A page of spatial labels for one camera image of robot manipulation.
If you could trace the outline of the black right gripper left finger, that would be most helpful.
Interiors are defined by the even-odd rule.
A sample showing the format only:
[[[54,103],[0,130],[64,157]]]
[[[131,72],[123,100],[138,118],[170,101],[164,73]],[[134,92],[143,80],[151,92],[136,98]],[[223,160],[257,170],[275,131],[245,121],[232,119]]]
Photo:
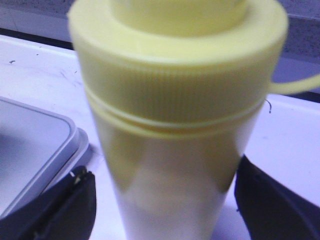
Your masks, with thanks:
[[[0,220],[2,240],[88,240],[97,211],[96,178],[86,167]]]

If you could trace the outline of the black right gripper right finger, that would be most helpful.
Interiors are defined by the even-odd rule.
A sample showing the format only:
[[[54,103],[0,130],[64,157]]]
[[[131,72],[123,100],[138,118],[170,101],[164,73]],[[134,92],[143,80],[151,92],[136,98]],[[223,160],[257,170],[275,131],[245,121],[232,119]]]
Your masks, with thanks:
[[[320,208],[241,158],[234,196],[252,240],[318,240]]]

